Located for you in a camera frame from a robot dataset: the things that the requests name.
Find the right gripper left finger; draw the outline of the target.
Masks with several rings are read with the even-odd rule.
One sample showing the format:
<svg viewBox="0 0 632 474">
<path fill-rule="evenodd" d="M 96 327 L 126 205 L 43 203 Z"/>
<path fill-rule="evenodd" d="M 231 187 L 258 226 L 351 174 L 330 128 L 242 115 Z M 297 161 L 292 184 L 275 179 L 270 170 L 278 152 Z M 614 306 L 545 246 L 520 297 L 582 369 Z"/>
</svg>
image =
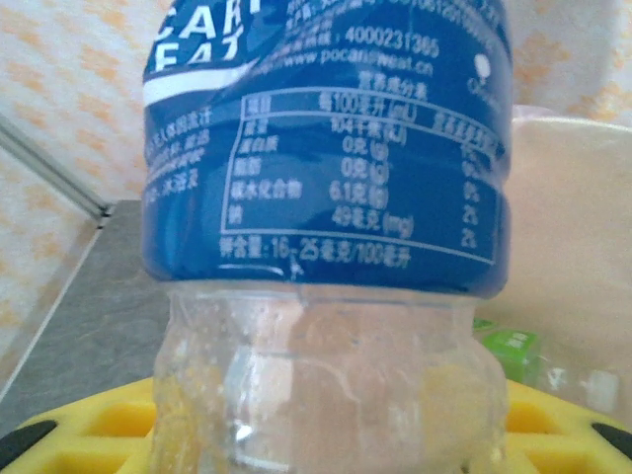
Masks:
<svg viewBox="0 0 632 474">
<path fill-rule="evenodd" d="M 145 378 L 31 417 L 1 437 L 1 471 L 147 473 L 152 388 Z"/>
</svg>

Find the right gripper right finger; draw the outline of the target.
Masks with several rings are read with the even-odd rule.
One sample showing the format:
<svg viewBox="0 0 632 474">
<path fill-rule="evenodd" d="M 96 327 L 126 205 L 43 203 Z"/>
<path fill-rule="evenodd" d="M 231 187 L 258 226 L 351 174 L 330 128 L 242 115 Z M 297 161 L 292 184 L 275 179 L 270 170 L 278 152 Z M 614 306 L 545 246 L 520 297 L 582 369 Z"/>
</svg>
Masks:
<svg viewBox="0 0 632 474">
<path fill-rule="evenodd" d="M 506 473 L 631 472 L 631 431 L 606 415 L 508 383 Z"/>
</svg>

